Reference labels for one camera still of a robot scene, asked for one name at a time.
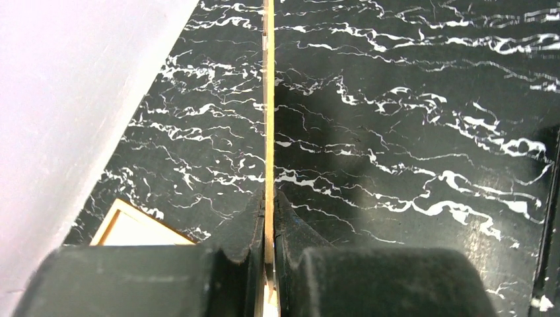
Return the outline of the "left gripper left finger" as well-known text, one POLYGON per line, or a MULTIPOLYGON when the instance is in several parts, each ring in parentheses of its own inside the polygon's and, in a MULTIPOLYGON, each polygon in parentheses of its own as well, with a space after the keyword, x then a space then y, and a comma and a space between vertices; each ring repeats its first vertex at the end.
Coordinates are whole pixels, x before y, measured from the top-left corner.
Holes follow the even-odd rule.
POLYGON ((261 316, 264 194, 216 236, 183 246, 61 246, 15 316, 261 316))

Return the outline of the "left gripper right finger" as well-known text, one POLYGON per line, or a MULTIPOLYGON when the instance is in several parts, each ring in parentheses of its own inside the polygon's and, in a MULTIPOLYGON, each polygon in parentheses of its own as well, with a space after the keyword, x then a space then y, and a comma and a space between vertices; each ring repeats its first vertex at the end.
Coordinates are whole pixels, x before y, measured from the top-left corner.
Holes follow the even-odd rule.
POLYGON ((472 263, 444 248, 336 247, 274 199, 281 316, 495 316, 472 263))

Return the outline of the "printed photo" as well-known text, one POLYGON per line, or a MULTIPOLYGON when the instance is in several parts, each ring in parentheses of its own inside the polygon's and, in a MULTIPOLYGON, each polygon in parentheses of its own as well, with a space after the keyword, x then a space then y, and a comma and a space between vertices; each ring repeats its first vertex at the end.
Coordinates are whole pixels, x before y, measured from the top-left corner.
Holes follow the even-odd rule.
POLYGON ((192 244, 180 234, 173 232, 150 217, 131 215, 120 211, 111 220, 98 245, 148 246, 192 244))

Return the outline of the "brown wooden photo frame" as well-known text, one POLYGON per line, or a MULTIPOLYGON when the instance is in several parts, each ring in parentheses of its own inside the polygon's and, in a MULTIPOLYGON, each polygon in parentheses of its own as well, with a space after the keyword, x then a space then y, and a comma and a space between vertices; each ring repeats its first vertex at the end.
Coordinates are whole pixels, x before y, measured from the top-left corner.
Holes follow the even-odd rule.
POLYGON ((129 203, 116 199, 91 246, 192 245, 193 241, 129 203))

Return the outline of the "brown cardboard backing board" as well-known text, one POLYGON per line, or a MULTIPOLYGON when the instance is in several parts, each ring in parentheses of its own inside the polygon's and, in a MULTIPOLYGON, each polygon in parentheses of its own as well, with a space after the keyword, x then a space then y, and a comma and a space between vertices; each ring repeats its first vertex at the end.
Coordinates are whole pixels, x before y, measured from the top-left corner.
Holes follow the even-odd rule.
POLYGON ((259 202, 258 234, 262 242, 263 277, 258 282, 257 316, 280 316, 280 304, 276 291, 275 278, 275 242, 274 242, 274 117, 275 117, 275 23, 274 2, 263 2, 262 31, 262 87, 263 87, 263 119, 264 119, 264 189, 259 202))

